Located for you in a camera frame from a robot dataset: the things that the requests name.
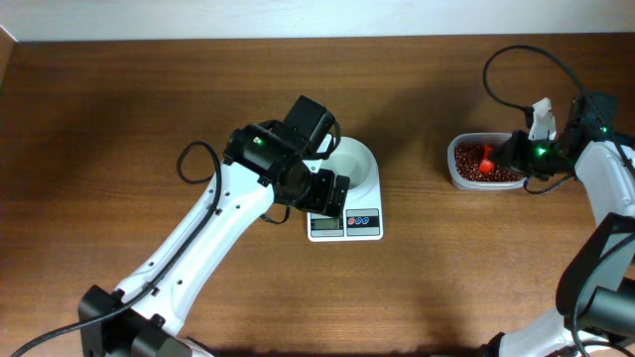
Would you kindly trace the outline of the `orange measuring scoop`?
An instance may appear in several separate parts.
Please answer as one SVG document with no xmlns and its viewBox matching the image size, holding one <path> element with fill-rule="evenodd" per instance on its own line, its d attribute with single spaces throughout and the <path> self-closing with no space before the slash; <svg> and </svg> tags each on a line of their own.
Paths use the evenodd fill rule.
<svg viewBox="0 0 635 357">
<path fill-rule="evenodd" d="M 495 169 L 495 164 L 489 160 L 490 154 L 492 153 L 493 148 L 490 145 L 483 145 L 483 157 L 478 166 L 478 170 L 482 174 L 491 174 Z"/>
</svg>

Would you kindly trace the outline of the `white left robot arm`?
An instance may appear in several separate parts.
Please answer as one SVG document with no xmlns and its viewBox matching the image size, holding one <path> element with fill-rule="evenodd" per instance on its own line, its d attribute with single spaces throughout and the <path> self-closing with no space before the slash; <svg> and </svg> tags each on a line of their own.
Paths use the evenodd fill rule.
<svg viewBox="0 0 635 357">
<path fill-rule="evenodd" d="M 280 121 L 235 130 L 205 193 L 160 248 L 111 294 L 93 286 L 80 301 L 85 356 L 211 355 L 180 330 L 211 274 L 246 229 L 274 204 L 342 214 L 349 178 L 321 167 L 341 142 L 338 124 Z"/>
</svg>

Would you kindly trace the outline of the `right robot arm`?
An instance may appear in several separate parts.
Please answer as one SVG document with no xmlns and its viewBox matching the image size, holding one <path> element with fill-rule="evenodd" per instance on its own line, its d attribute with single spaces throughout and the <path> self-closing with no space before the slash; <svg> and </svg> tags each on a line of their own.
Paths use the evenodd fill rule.
<svg viewBox="0 0 635 357">
<path fill-rule="evenodd" d="M 587 356 L 634 344 L 634 139 L 612 128 L 616 99 L 581 95 L 563 133 L 535 139 L 516 131 L 496 148 L 496 165 L 526 178 L 578 180 L 596 228 L 563 272 L 556 305 L 528 326 L 499 333 L 486 356 Z"/>
</svg>

